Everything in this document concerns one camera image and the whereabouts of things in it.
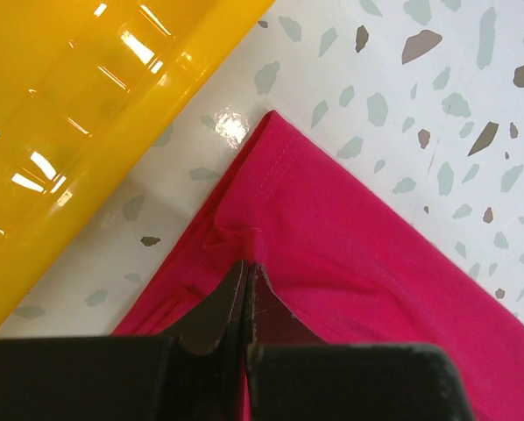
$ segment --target yellow tray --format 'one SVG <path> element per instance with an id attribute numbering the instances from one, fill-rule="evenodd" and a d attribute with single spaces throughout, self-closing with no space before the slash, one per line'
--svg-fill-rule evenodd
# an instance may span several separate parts
<path id="1" fill-rule="evenodd" d="M 0 324 L 273 0 L 0 0 Z"/>

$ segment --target yellow plastic container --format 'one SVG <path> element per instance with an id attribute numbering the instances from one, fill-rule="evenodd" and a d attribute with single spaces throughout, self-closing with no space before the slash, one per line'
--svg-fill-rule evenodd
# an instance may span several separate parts
<path id="1" fill-rule="evenodd" d="M 273 0 L 0 0 L 0 324 Z"/>

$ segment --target folded cloth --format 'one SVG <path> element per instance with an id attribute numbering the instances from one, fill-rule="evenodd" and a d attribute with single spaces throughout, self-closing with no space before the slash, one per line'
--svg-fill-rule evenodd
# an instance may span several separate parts
<path id="1" fill-rule="evenodd" d="M 276 112 L 115 334 L 165 329 L 242 259 L 328 342 L 437 344 L 479 420 L 524 420 L 524 326 Z"/>

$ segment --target pink cloth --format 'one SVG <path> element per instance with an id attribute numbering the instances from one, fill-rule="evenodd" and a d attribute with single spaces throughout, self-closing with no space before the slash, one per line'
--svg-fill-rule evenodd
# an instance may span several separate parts
<path id="1" fill-rule="evenodd" d="M 524 420 L 524 326 L 276 112 L 115 334 L 166 328 L 239 259 L 328 342 L 437 344 L 478 419 Z"/>

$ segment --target white speckled table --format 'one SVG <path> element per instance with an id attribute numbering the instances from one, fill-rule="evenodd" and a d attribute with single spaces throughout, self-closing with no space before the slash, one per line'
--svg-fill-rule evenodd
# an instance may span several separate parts
<path id="1" fill-rule="evenodd" d="M 110 332 L 270 109 L 524 323 L 524 0 L 277 0 L 0 337 Z"/>

